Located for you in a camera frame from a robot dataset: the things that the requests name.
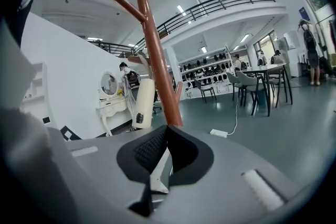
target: shorts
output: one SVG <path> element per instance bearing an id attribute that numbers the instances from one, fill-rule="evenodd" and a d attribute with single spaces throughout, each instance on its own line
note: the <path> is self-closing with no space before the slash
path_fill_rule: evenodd
<path id="1" fill-rule="evenodd" d="M 318 68 L 319 67 L 319 57 L 317 55 L 316 50 L 308 50 L 308 61 L 310 64 L 310 68 Z"/>

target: sign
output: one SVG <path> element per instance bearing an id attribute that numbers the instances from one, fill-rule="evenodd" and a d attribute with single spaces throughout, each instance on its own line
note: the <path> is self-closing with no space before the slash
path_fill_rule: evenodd
<path id="1" fill-rule="evenodd" d="M 308 16 L 308 13 L 306 12 L 306 9 L 304 7 L 299 9 L 299 12 L 301 14 L 302 19 L 305 19 L 310 22 L 310 18 Z"/>

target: white shirt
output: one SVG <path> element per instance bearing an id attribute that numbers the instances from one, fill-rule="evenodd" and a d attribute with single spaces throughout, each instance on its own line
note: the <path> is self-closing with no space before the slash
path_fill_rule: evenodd
<path id="1" fill-rule="evenodd" d="M 263 65 L 267 65 L 267 59 L 266 59 L 266 56 L 264 54 L 260 54 L 259 59 L 263 60 Z"/>
<path id="2" fill-rule="evenodd" d="M 235 67 L 239 68 L 240 70 L 242 69 L 242 63 L 241 63 L 241 61 L 239 59 L 236 60 Z"/>

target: oval mirror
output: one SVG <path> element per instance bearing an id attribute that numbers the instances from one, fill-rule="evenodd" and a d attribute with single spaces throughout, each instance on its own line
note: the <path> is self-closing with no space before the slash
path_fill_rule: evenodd
<path id="1" fill-rule="evenodd" d="M 104 74 L 100 81 L 101 89 L 108 95 L 114 95 L 117 91 L 117 80 L 110 74 Z"/>

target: chair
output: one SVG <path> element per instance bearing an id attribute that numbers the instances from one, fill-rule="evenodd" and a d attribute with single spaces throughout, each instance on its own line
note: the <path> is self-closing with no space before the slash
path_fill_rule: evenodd
<path id="1" fill-rule="evenodd" d="M 194 80 L 194 81 L 195 81 L 196 86 L 201 91 L 202 100 L 204 100 L 205 103 L 206 103 L 206 98 L 205 98 L 205 92 L 206 91 L 210 91 L 211 97 L 213 98 L 215 96 L 215 100 L 217 101 L 216 94 L 215 94 L 215 91 L 214 91 L 213 87 L 207 87 L 207 88 L 205 88 L 205 87 L 202 87 L 202 84 L 198 80 Z"/>
<path id="2" fill-rule="evenodd" d="M 288 102 L 288 97 L 287 97 L 287 89 L 286 89 L 286 80 L 285 80 L 285 73 L 282 67 L 279 67 L 279 69 L 272 70 L 271 74 L 277 74 L 275 78 L 272 78 L 269 80 L 269 84 L 271 85 L 273 89 L 273 97 L 274 97 L 274 85 L 278 86 L 278 94 L 277 94 L 277 103 L 275 107 L 278 107 L 278 102 L 279 102 L 279 96 L 280 96 L 280 86 L 283 83 L 283 88 L 285 90 L 285 95 L 286 95 L 286 103 Z"/>
<path id="3" fill-rule="evenodd" d="M 233 96 L 232 96 L 232 101 L 235 100 L 235 87 L 238 88 L 238 98 L 240 95 L 240 90 L 243 87 L 243 85 L 241 84 L 241 82 L 239 81 L 239 79 L 232 75 L 230 72 L 226 73 L 227 78 L 229 79 L 229 82 L 232 83 L 232 87 L 233 87 Z"/>
<path id="4" fill-rule="evenodd" d="M 240 106 L 243 103 L 243 98 L 245 98 L 244 101 L 244 106 L 246 106 L 246 95 L 247 95 L 247 91 L 249 91 L 251 93 L 252 96 L 252 100 L 253 100 L 253 108 L 252 108 L 252 113 L 251 115 L 254 114 L 254 110 L 256 108 L 256 104 L 259 103 L 258 100 L 258 91 L 264 91 L 265 93 L 265 97 L 267 98 L 267 90 L 266 90 L 266 85 L 265 85 L 265 81 L 264 78 L 262 76 L 260 77 L 256 77 L 256 78 L 251 78 L 248 77 L 247 75 L 245 75 L 244 73 L 242 73 L 241 71 L 236 71 L 238 79 L 240 80 L 241 84 L 242 84 L 242 95 L 241 95 L 241 101 L 240 101 Z M 261 81 L 263 82 L 262 85 L 259 85 L 259 79 L 261 79 Z"/>

